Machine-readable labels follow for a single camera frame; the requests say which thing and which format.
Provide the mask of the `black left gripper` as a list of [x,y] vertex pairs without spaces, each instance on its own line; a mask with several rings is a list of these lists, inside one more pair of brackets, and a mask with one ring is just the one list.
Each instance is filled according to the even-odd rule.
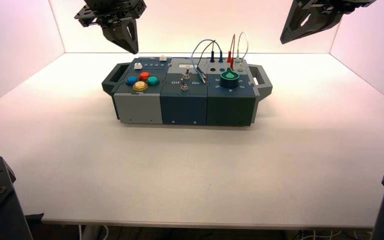
[[[102,33],[108,41],[129,53],[137,54],[139,44],[136,19],[141,17],[146,8],[143,0],[86,0],[74,18],[83,27],[102,26]],[[122,21],[122,25],[112,24]]]

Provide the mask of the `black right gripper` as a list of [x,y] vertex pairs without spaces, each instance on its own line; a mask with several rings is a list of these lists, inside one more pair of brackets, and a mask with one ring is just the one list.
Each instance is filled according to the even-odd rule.
[[376,0],[294,0],[289,10],[280,42],[286,44],[337,25],[342,14],[366,8]]

